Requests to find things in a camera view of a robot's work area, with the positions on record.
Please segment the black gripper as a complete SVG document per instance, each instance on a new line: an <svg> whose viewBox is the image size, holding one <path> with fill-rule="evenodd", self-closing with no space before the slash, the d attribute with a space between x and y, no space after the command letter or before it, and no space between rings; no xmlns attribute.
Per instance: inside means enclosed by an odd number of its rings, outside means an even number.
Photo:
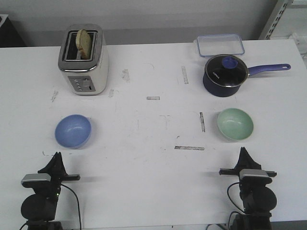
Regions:
<svg viewBox="0 0 307 230"><path fill-rule="evenodd" d="M261 165L255 162L252 157L249 155L245 147L241 147L238 162L235 165L234 169L224 169L219 170L220 175L234 175L239 177L239 173L246 166L247 169L261 170ZM266 171L269 177L277 176L275 171Z"/></svg>
<svg viewBox="0 0 307 230"><path fill-rule="evenodd" d="M51 176L52 184L61 184L62 182L78 181L80 180L79 174L67 174L61 152L56 152L50 162L38 173L57 173L59 174Z"/></svg>

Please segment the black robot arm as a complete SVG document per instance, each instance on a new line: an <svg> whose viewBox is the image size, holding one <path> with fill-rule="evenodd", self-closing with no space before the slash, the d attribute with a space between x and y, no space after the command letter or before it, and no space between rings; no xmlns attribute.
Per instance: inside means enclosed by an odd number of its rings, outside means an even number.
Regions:
<svg viewBox="0 0 307 230"><path fill-rule="evenodd" d="M67 174L61 152L56 152L50 162L37 173L26 174L21 180L24 188L32 188L34 194L21 205L21 215L26 219L24 226L29 230L61 230L60 221L55 221L61 188L70 190L76 198L79 229L82 228L80 202L77 194L63 182L80 180L79 174Z"/></svg>
<svg viewBox="0 0 307 230"><path fill-rule="evenodd" d="M221 168L220 175L233 175L239 181L229 185L227 195L233 185L239 186L239 196L243 208L235 202L232 204L239 211L233 211L235 218L228 222L230 230L270 230L271 210L277 205L275 193L266 185L272 183L272 178L277 175L275 171L263 170L249 155L245 147L241 147L238 162L232 169Z"/></svg>

